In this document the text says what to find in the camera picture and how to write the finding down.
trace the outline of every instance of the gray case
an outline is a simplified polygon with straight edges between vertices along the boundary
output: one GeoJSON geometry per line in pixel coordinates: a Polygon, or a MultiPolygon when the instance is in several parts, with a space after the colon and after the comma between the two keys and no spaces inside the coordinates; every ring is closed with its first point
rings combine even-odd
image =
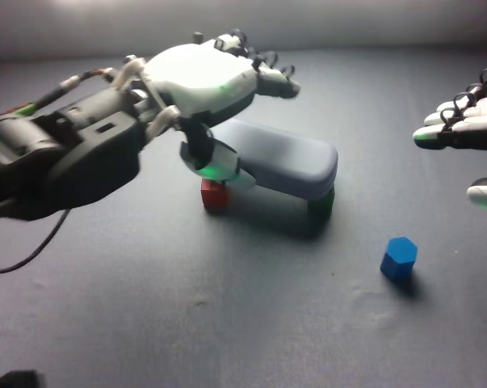
{"type": "Polygon", "coordinates": [[[330,144],[235,119],[212,133],[237,151],[258,186],[306,200],[319,200],[333,187],[338,153],[330,144]]]}

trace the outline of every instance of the background wall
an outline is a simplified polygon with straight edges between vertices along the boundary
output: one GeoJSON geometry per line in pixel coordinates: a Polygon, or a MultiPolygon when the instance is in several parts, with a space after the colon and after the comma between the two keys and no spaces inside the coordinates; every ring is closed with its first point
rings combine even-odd
{"type": "Polygon", "coordinates": [[[0,0],[0,60],[147,55],[243,29],[259,49],[487,41],[487,0],[0,0]]]}

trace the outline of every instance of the blue hexagonal prism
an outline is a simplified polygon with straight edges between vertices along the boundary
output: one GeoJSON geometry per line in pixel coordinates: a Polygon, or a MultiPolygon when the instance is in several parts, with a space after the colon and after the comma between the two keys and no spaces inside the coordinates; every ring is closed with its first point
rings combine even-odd
{"type": "Polygon", "coordinates": [[[388,242],[380,270],[392,281],[406,280],[412,275],[417,255],[417,246],[407,237],[393,238],[388,242]]]}

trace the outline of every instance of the robotic hand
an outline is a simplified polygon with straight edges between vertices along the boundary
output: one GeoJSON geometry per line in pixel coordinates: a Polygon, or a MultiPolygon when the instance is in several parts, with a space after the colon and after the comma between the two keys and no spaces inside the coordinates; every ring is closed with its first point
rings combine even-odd
{"type": "Polygon", "coordinates": [[[167,129],[184,132],[180,156],[205,179],[254,184],[238,156],[210,127],[269,95],[290,99],[293,66],[246,47],[239,30],[170,48],[148,63],[127,57],[123,69],[73,76],[46,96],[0,115],[0,217],[35,220],[101,200],[139,172],[138,154],[167,129]],[[79,83],[103,76],[100,92],[47,115],[34,114],[79,83]]]}
{"type": "MultiPolygon", "coordinates": [[[[436,113],[425,119],[425,127],[414,133],[415,144],[428,150],[487,150],[487,69],[474,83],[451,102],[439,105],[436,113]]],[[[468,189],[471,202],[487,208],[487,178],[468,189]]]]}

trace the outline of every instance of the gray table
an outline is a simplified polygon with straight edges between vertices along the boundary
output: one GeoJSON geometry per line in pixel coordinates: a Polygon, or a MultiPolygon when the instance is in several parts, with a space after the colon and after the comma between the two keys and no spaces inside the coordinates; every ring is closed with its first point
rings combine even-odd
{"type": "MultiPolygon", "coordinates": [[[[487,66],[487,53],[285,53],[293,102],[241,118],[332,142],[330,224],[255,189],[204,212],[179,133],[141,155],[136,180],[74,210],[33,264],[0,276],[0,374],[36,368],[58,387],[487,387],[487,211],[465,190],[487,152],[418,149],[412,132],[487,66]],[[380,274],[387,241],[419,247],[410,292],[380,274]]],[[[117,60],[0,65],[0,111],[117,60]]],[[[102,86],[90,81],[62,103],[102,86]]],[[[0,221],[0,266],[57,216],[0,221]]]]}

